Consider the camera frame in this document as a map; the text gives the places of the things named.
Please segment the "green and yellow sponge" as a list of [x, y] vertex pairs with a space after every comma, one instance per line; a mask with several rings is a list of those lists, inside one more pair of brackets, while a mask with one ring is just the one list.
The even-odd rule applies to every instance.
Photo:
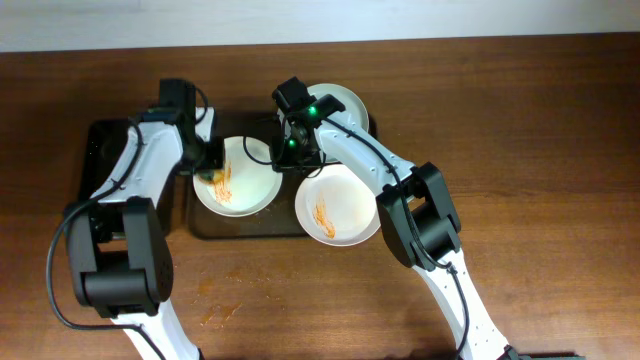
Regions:
[[223, 170], [207, 170], [197, 174], [200, 181], [207, 184], [215, 184], [224, 179]]

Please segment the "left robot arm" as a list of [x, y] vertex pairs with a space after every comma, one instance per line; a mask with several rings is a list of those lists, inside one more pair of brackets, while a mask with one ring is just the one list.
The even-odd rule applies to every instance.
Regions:
[[94, 122], [81, 187], [53, 243], [66, 241], [78, 303], [122, 330], [144, 359], [200, 359], [170, 301], [174, 266], [164, 193], [177, 175], [212, 177], [224, 166], [215, 111], [192, 82], [163, 79], [159, 99], [127, 119]]

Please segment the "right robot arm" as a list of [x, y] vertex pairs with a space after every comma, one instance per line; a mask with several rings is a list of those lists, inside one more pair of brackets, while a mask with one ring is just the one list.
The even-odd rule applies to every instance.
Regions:
[[333, 94], [313, 95], [297, 77], [272, 93], [281, 113], [271, 165], [278, 172], [319, 168], [332, 157], [373, 193], [383, 239], [394, 257], [426, 283], [453, 334], [457, 359], [516, 359], [468, 272], [461, 222], [440, 170], [416, 166], [347, 119]]

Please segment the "white plate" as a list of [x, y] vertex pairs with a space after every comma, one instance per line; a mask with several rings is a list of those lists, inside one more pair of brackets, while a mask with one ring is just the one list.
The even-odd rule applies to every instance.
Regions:
[[381, 226], [373, 193], [345, 165], [330, 165], [305, 178], [294, 206], [304, 231], [330, 246], [357, 245]]
[[261, 140], [242, 136], [224, 140], [225, 167], [216, 170], [213, 180], [199, 175], [192, 177], [198, 200], [210, 211], [226, 217], [243, 217], [255, 214], [268, 206], [280, 191], [283, 175], [270, 165], [254, 162], [244, 151], [266, 162], [269, 146]]

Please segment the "pale grey plate top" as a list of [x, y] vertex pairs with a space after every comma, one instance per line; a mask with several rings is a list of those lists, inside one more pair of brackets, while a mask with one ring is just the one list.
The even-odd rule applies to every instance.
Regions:
[[[337, 84], [316, 84], [307, 87], [297, 77], [281, 83], [272, 93], [280, 121], [280, 129], [283, 130], [283, 117], [291, 112], [302, 112], [308, 115], [314, 122], [315, 131], [321, 125], [325, 117], [333, 121], [340, 121], [344, 125], [351, 125], [369, 131], [369, 115], [362, 100], [351, 90]], [[325, 164], [338, 163], [339, 160], [326, 154], [320, 147], [321, 154], [325, 156]]]

